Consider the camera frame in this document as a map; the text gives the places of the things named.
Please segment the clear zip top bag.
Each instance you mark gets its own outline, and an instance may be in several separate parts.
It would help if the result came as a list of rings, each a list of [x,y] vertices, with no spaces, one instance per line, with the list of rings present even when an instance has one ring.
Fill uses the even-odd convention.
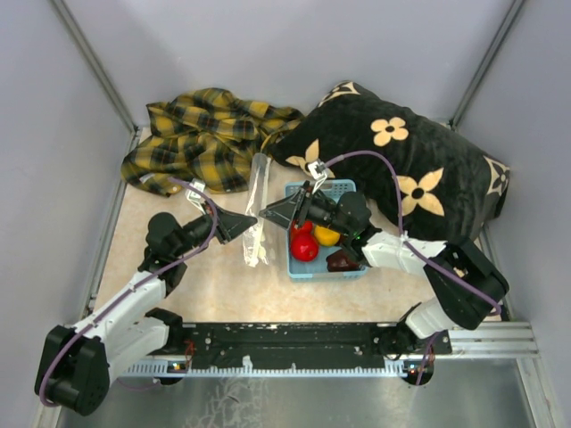
[[[270,164],[270,157],[264,153],[253,156],[244,214],[255,217],[257,222],[243,234],[244,263],[249,268],[256,268],[260,263],[269,264],[268,242],[260,212],[267,206]]]

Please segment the red wax apple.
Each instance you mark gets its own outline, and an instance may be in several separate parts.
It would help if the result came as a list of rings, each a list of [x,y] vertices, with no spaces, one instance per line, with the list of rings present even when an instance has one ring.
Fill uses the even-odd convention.
[[[304,222],[300,222],[295,220],[290,229],[290,236],[294,238],[297,235],[311,234],[312,230],[313,223],[311,221],[305,220]]]

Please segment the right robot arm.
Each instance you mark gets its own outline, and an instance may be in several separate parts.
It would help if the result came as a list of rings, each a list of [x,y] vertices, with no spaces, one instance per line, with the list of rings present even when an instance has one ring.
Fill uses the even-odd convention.
[[[293,194],[260,212],[284,229],[309,220],[340,234],[348,259],[369,268],[395,268],[426,279],[434,297],[411,308],[390,328],[385,351],[420,352],[435,334],[454,327],[474,331],[509,291],[503,274],[469,238],[421,241],[391,235],[373,226],[365,197],[346,192],[338,200],[304,182]]]

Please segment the light blue plastic basket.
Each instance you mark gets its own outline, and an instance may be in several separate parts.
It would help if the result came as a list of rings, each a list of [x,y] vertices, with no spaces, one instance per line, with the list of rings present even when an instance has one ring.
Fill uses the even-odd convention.
[[[350,179],[327,180],[320,190],[329,198],[337,202],[340,197],[350,191],[356,190],[355,183]],[[368,268],[361,266],[358,270],[350,271],[328,271],[327,257],[340,251],[339,246],[324,247],[319,246],[317,257],[312,261],[299,261],[290,252],[290,233],[287,232],[285,242],[285,259],[287,263],[287,273],[293,282],[334,282],[343,280],[359,279],[367,274]]]

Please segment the black floral pillow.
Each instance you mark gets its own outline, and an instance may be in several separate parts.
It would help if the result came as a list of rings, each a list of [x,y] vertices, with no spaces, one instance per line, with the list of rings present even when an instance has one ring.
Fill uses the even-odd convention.
[[[307,170],[331,161],[335,178],[352,180],[365,197],[411,238],[476,239],[503,208],[510,169],[447,127],[384,101],[353,82],[334,86],[279,142],[273,159]]]

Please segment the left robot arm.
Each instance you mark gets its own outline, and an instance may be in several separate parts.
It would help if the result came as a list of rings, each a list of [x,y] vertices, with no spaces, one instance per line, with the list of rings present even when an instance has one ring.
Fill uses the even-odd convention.
[[[35,383],[41,403],[88,416],[117,378],[144,356],[180,351],[186,342],[182,319],[158,304],[180,284],[187,259],[204,251],[211,239],[229,243],[256,222],[218,206],[184,226],[167,212],[154,215],[144,260],[129,282],[90,316],[72,326],[58,325],[46,336]]]

